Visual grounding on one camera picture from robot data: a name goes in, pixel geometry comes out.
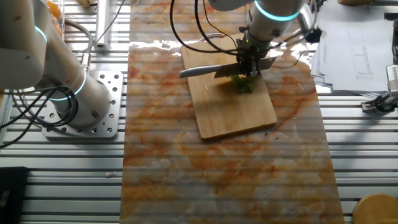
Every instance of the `round wooden object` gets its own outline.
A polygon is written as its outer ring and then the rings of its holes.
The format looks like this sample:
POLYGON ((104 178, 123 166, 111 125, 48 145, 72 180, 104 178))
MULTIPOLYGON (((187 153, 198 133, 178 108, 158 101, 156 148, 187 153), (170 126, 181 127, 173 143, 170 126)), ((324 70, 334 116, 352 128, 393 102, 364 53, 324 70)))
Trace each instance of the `round wooden object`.
POLYGON ((398 223, 398 200, 386 194, 362 198, 354 207, 353 224, 398 223))

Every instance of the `marble-patterned surface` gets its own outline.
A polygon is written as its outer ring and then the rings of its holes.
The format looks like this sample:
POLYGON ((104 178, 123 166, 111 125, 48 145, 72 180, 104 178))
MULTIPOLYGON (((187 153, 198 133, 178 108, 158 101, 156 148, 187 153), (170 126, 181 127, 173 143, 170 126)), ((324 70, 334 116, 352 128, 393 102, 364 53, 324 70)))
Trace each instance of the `marble-patterned surface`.
MULTIPOLYGON (((310 68, 305 59, 278 68, 304 46, 271 52, 281 56, 263 73, 276 126, 203 141, 187 81, 178 79, 169 3, 131 8, 121 223, 344 223, 310 68)), ((244 7, 208 9, 230 34, 246 20, 244 7)), ((183 40, 198 40, 193 1, 177 1, 175 13, 183 40)))

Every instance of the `orange container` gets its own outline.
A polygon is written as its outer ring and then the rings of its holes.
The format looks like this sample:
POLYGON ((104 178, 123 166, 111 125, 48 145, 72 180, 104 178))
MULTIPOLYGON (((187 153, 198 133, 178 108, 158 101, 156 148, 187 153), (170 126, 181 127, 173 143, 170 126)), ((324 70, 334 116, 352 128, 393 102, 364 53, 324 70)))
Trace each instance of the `orange container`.
POLYGON ((63 38, 65 33, 65 0, 46 0, 49 7, 54 28, 63 38))

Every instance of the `knife handle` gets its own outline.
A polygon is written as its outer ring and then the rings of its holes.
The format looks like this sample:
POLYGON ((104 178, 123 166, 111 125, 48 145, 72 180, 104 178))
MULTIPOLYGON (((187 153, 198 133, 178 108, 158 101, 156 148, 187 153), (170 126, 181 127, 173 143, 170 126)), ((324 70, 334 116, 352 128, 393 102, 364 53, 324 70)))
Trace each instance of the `knife handle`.
POLYGON ((198 75, 204 75, 211 72, 217 72, 221 68, 221 65, 209 65, 195 68, 189 68, 180 72, 180 78, 195 77, 198 75))

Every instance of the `knife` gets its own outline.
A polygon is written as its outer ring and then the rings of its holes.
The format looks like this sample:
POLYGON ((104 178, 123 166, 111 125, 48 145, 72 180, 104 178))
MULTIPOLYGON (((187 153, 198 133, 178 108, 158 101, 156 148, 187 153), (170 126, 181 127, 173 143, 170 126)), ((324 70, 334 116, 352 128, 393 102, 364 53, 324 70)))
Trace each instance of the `knife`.
MULTIPOLYGON (((259 69, 267 70, 275 62, 276 57, 264 58, 259 61, 259 69)), ((242 74, 239 63, 231 63, 227 65, 209 65, 189 68, 180 72, 180 78, 195 77, 208 73, 216 72, 214 78, 230 77, 242 74)))

